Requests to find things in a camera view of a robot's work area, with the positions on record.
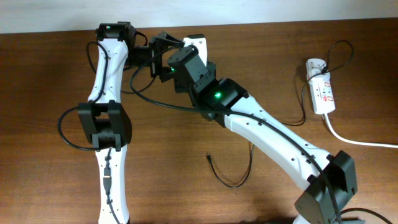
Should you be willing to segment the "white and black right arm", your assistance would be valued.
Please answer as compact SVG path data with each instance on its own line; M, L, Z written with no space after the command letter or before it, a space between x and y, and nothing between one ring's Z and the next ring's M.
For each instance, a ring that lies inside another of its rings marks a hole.
M168 61L178 85L187 89L193 107L209 120L244 137L276 162L303 189L295 202L296 223L338 223L358 190L353 158L331 155L310 144L267 113L247 90L229 78L217 80L189 45Z

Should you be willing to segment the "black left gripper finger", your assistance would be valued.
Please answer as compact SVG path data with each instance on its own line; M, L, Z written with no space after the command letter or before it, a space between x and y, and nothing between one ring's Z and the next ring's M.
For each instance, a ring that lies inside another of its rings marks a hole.
M174 78L175 69L172 67L162 67L159 78L162 83Z
M165 32L165 31L162 31L157 36L157 46L160 50L164 50L169 47L182 48L182 47L184 47L184 41L172 36L171 34Z

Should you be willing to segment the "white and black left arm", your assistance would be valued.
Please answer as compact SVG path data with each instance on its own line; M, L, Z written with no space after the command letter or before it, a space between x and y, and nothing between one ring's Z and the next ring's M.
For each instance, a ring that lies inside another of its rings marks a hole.
M183 47L182 40L161 32L145 46L136 45L140 33L130 22L102 23L96 29L99 62L95 84L86 103L78 105L78 117L98 161L101 184L99 223L129 223L124 165L132 139L132 124L121 104L124 67L148 66L152 76L162 72L154 60L169 47Z

